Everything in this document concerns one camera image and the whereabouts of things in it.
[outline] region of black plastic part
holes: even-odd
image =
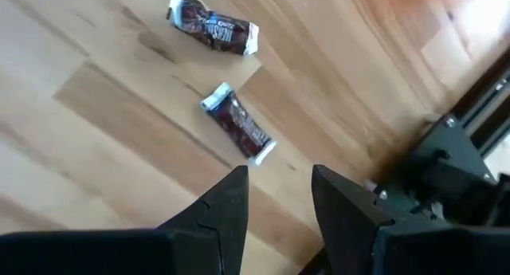
[[[333,274],[510,273],[508,229],[432,222],[323,166],[314,167],[312,186]]]
[[[391,217],[373,208],[375,194],[325,166],[312,171],[316,217],[334,274],[367,274],[375,235]]]
[[[0,274],[239,274],[248,186],[236,167],[156,230],[1,236]]]

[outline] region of bolt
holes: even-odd
[[[388,199],[388,193],[386,193],[386,191],[381,191],[381,193],[379,194],[379,198]]]
[[[446,120],[446,127],[448,127],[448,128],[453,128],[453,127],[455,127],[455,119],[448,118],[448,119]]]

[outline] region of wood grain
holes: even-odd
[[[295,274],[323,244],[312,164],[378,178],[510,45],[510,0],[202,1],[259,52],[211,51],[168,0],[0,0],[0,232],[174,216],[246,163],[198,106],[228,81],[278,141],[249,169],[242,272]]]

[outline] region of candy bar wrapper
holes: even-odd
[[[229,133],[250,164],[260,165],[277,142],[271,139],[248,114],[228,83],[221,84],[200,105]]]
[[[258,26],[209,11],[199,0],[170,0],[171,24],[212,49],[240,55],[258,50]]]

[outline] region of brown wrapper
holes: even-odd
[[[221,84],[200,105],[229,133],[250,162],[259,165],[277,145],[248,114],[228,83]]]
[[[199,0],[170,0],[171,24],[212,49],[240,55],[258,50],[258,26],[209,11]]]

